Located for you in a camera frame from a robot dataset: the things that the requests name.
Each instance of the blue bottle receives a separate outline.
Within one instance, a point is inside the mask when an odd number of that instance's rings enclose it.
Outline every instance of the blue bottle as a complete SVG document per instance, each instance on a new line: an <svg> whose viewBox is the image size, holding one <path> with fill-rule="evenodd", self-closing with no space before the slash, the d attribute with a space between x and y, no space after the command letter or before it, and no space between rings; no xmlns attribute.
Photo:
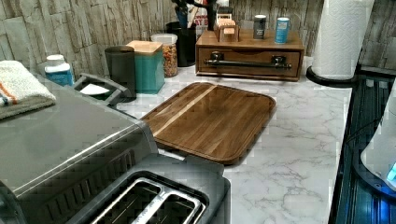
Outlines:
<svg viewBox="0 0 396 224"><path fill-rule="evenodd" d="M276 20L275 42L277 44L285 44L288 40L289 18L278 18Z"/></svg>
<svg viewBox="0 0 396 224"><path fill-rule="evenodd" d="M47 79L61 86L73 86L74 76L70 64L64 61L64 56L54 54L47 57L48 65L45 67Z"/></svg>

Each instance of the white bottle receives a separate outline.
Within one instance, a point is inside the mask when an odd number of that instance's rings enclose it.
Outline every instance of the white bottle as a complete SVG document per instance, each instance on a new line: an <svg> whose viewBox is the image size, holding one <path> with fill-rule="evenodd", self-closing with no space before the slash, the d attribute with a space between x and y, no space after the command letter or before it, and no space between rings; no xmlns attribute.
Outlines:
<svg viewBox="0 0 396 224"><path fill-rule="evenodd" d="M63 55L50 55L47 57L47 63L45 67L47 79L61 86L73 86L74 76L70 70L70 64L64 61Z"/></svg>

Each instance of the marble countertop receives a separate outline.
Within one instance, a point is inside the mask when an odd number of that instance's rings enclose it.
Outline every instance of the marble countertop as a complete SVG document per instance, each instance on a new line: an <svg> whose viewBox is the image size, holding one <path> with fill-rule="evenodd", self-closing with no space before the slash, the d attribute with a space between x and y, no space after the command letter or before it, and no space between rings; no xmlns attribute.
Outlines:
<svg viewBox="0 0 396 224"><path fill-rule="evenodd" d="M247 155L225 167L231 188L213 223L327 223L351 89L322 87L305 76L299 82L198 77L192 66L178 68L158 94L138 94L118 109L140 119L193 82L276 100L275 114Z"/></svg>

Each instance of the wooden cutting board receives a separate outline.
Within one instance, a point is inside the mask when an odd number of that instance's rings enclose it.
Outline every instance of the wooden cutting board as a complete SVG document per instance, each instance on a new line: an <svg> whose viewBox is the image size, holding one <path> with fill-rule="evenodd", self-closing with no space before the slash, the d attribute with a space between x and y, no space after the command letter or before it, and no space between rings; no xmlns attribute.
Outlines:
<svg viewBox="0 0 396 224"><path fill-rule="evenodd" d="M233 164L271 117L273 98L210 83L193 83L142 118L157 143Z"/></svg>

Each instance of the drawer handle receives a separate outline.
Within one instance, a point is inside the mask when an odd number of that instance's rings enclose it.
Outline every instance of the drawer handle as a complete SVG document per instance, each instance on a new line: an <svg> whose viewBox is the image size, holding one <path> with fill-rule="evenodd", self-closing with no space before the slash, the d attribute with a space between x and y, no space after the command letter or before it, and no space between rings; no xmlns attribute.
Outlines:
<svg viewBox="0 0 396 224"><path fill-rule="evenodd" d="M291 69L291 63L286 63L285 56L272 56L270 63L233 62L224 61L224 53L218 51L213 51L210 54L210 60L204 60L204 63L212 66L273 67Z"/></svg>

